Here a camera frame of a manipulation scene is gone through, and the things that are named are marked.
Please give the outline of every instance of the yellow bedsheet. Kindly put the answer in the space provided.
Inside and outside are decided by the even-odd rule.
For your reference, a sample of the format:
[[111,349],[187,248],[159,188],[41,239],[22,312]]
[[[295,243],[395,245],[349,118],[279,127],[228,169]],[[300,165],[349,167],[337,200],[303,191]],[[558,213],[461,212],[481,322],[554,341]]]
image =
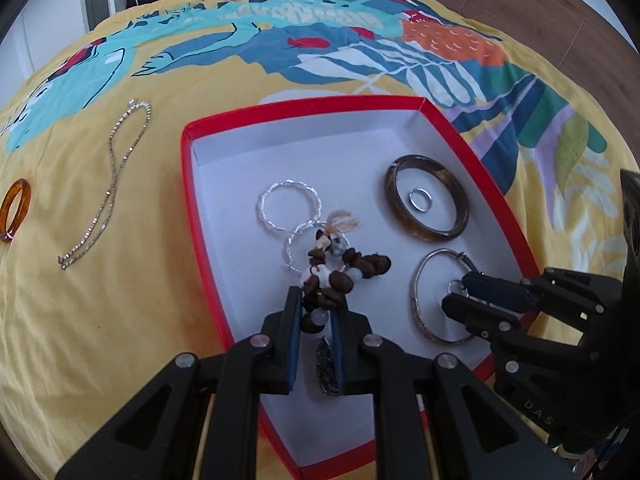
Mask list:
[[[0,189],[30,211],[0,248],[0,418],[43,478],[174,355],[222,350],[180,176],[185,124],[267,100],[421,94],[505,194],[539,267],[620,277],[620,168],[636,169],[591,96],[505,34],[434,0],[164,0],[108,19],[34,74],[0,114]],[[106,143],[130,99],[153,115],[111,223],[78,263],[109,185]],[[142,124],[116,138],[122,155]],[[556,340],[576,334],[541,317]],[[258,477],[287,478],[258,443]],[[372,478],[371,465],[344,475]]]

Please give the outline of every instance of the bracelet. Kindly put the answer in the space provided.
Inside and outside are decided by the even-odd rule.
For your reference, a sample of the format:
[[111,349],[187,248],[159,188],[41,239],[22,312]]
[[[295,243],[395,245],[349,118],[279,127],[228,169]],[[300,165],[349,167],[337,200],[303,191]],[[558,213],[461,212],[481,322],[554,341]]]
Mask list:
[[[449,231],[439,231],[427,227],[406,208],[398,193],[398,173],[406,168],[417,168],[426,171],[437,178],[447,188],[453,202],[456,205],[456,221]],[[386,170],[385,196],[393,214],[398,218],[402,226],[412,235],[426,242],[446,242],[453,240],[462,234],[469,222],[469,200],[462,185],[453,174],[439,162],[422,155],[405,155],[396,159]]]
[[[14,202],[18,193],[22,192],[20,196],[20,203],[18,204],[18,210],[15,212],[14,219],[9,225],[9,229],[6,228],[6,221],[9,217],[9,209]],[[2,205],[0,206],[0,241],[5,244],[11,243],[14,239],[15,233],[22,224],[24,217],[27,216],[29,211],[29,202],[31,201],[31,186],[23,178],[16,180],[9,191],[6,192]]]
[[471,339],[473,337],[473,334],[463,337],[462,339],[459,339],[457,341],[447,341],[446,339],[442,339],[436,336],[431,330],[429,330],[426,323],[422,319],[422,314],[420,313],[420,305],[418,304],[418,280],[420,279],[420,275],[422,273],[422,270],[424,269],[425,264],[437,254],[449,254],[450,256],[453,256],[455,259],[461,262],[463,265],[465,265],[472,272],[479,273],[480,271],[475,266],[473,261],[471,261],[471,258],[469,258],[466,255],[466,253],[457,253],[456,251],[452,251],[451,249],[444,249],[444,248],[436,249],[435,251],[427,254],[422,259],[422,261],[420,262],[420,265],[418,265],[418,268],[415,271],[414,278],[411,282],[411,289],[410,289],[411,311],[412,311],[412,314],[414,315],[414,321],[416,326],[418,327],[418,330],[420,330],[420,332],[422,332],[422,334],[426,336],[426,338],[433,343],[443,345],[443,346],[453,346]]

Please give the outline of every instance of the colorful patterned blanket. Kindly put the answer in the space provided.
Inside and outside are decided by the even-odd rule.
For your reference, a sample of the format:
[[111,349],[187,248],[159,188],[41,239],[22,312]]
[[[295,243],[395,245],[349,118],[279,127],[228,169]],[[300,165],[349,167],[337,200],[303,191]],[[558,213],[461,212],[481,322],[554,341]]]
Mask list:
[[[0,250],[0,418],[42,478],[173,355],[221,351],[188,235],[184,125],[360,93],[435,103],[504,193],[541,268],[620,277],[618,172],[636,163],[587,92],[500,31],[434,0],[164,0],[121,12],[0,114],[0,189],[18,178],[33,189],[23,226]],[[106,141],[132,98],[148,100],[153,117],[110,227],[61,272],[56,257],[84,234],[108,187]],[[130,122],[116,153],[137,133]],[[534,329],[577,338],[545,317]],[[258,446],[258,476],[286,478],[268,442]]]

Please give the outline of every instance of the wooden floor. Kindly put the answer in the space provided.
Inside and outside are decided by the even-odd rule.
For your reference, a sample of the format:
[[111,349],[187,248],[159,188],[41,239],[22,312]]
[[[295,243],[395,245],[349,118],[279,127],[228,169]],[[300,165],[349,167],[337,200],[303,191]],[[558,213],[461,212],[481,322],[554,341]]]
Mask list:
[[499,28],[588,90],[640,161],[640,56],[581,0],[438,0]]

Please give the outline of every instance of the amber bangle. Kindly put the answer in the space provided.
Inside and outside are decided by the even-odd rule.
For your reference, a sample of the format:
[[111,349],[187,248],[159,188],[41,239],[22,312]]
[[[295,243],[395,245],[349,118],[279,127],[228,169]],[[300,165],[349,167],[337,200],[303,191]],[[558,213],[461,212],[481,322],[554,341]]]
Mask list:
[[[439,231],[427,227],[406,208],[398,193],[398,173],[407,168],[426,171],[437,178],[447,188],[456,206],[456,221],[449,231]],[[415,237],[426,242],[446,242],[462,234],[469,222],[469,200],[465,190],[453,174],[439,162],[422,155],[405,155],[396,159],[386,170],[385,196],[394,216],[402,226]]]
[[[22,192],[20,196],[20,203],[18,204],[18,211],[15,213],[15,217],[9,225],[9,228],[6,228],[6,221],[9,217],[9,209],[11,208],[11,204],[14,202],[15,197],[18,193]],[[16,180],[12,186],[9,188],[9,191],[6,192],[4,196],[4,200],[2,200],[2,205],[0,206],[0,241],[5,244],[11,243],[14,239],[15,233],[22,224],[24,217],[27,216],[27,212],[29,211],[29,202],[31,201],[31,186],[29,183],[23,178],[19,178]]]

